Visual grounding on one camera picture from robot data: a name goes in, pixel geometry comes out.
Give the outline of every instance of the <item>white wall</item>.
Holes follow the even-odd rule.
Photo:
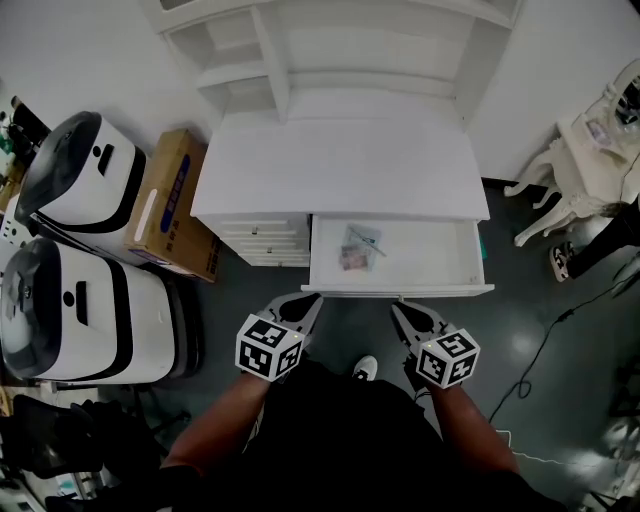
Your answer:
[[[469,126],[480,173],[515,179],[553,136],[640,57],[640,15],[628,0],[528,0]]]
[[[166,130],[209,132],[135,0],[4,0],[0,47],[4,85],[49,128],[95,110],[145,151]]]

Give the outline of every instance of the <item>blue label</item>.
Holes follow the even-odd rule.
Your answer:
[[[178,204],[178,200],[180,199],[180,192],[182,192],[184,182],[187,179],[187,173],[189,172],[190,165],[191,158],[189,158],[189,155],[184,155],[182,163],[180,164],[180,169],[178,170],[178,174],[176,175],[176,179],[173,182],[173,189],[171,190],[171,194],[169,194],[167,205],[164,208],[162,220],[160,221],[160,231],[162,231],[163,233],[167,233],[169,231],[169,228],[171,227],[173,214],[176,211],[176,206]]]

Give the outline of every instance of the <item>chair leg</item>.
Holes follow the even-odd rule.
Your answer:
[[[540,200],[540,202],[539,203],[533,203],[533,209],[534,210],[538,210],[538,209],[542,208],[545,204],[547,204],[547,201],[556,192],[558,192],[558,193],[560,192],[560,188],[557,185],[549,186],[547,188],[547,191],[544,193],[544,196],[542,196],[542,199]]]
[[[574,212],[571,212],[569,215],[567,215],[564,219],[562,219],[557,224],[554,224],[553,226],[545,229],[544,233],[542,233],[542,236],[545,238],[548,237],[549,233],[551,233],[552,231],[555,231],[556,229],[562,229],[563,227],[571,224],[576,219],[576,217],[577,215]]]
[[[533,235],[553,226],[554,224],[560,223],[570,213],[571,209],[569,207],[569,202],[565,198],[562,198],[549,213],[539,218],[531,224],[531,226],[516,236],[514,239],[516,247],[522,247]]]
[[[513,197],[522,192],[529,185],[537,185],[549,174],[553,168],[551,167],[552,151],[547,150],[538,155],[526,168],[520,182],[515,187],[504,187],[505,197]]]

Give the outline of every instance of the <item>black cable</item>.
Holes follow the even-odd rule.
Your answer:
[[[502,405],[505,403],[507,398],[509,398],[511,396],[511,394],[516,389],[518,390],[518,398],[520,400],[524,400],[525,398],[527,398],[529,396],[529,394],[531,393],[531,388],[533,387],[533,384],[531,384],[531,381],[528,381],[528,380],[525,380],[525,379],[526,379],[527,375],[529,374],[529,372],[533,369],[533,365],[536,364],[536,361],[538,360],[538,357],[540,356],[540,353],[542,352],[542,349],[547,344],[547,341],[549,340],[549,336],[551,335],[551,331],[553,331],[553,328],[557,324],[559,324],[561,322],[564,322],[567,318],[569,318],[571,315],[573,315],[580,308],[586,306],[587,304],[591,304],[592,302],[597,301],[600,297],[602,297],[602,296],[606,295],[607,293],[609,293],[611,290],[613,290],[619,284],[625,283],[625,282],[627,282],[630,279],[635,278],[635,277],[636,277],[636,275],[634,274],[634,275],[631,275],[631,276],[627,277],[626,279],[623,279],[622,281],[617,282],[611,288],[609,288],[609,289],[605,290],[604,292],[596,295],[595,297],[593,297],[590,300],[582,302],[582,303],[578,304],[577,306],[575,306],[575,307],[573,307],[571,309],[568,309],[567,311],[562,313],[558,318],[556,318],[553,321],[553,323],[549,326],[549,329],[547,329],[547,332],[545,333],[544,338],[542,339],[542,343],[540,344],[540,347],[538,348],[538,351],[536,352],[536,355],[534,356],[533,361],[531,361],[531,363],[529,363],[529,366],[527,366],[527,369],[524,371],[524,373],[522,374],[520,379],[518,379],[518,381],[513,386],[511,386],[509,388],[509,390],[502,397],[502,400],[500,400],[500,403],[498,404],[498,406],[491,413],[491,416],[489,416],[489,423],[493,422],[493,418],[495,417],[495,415],[498,413],[498,411],[500,410]]]

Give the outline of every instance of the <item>shoe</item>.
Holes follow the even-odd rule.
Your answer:
[[[373,356],[364,356],[353,369],[353,378],[371,382],[378,373],[378,361]]]
[[[569,278],[567,270],[567,262],[574,256],[573,244],[565,242],[562,245],[556,245],[549,250],[549,261],[551,268],[559,283]]]

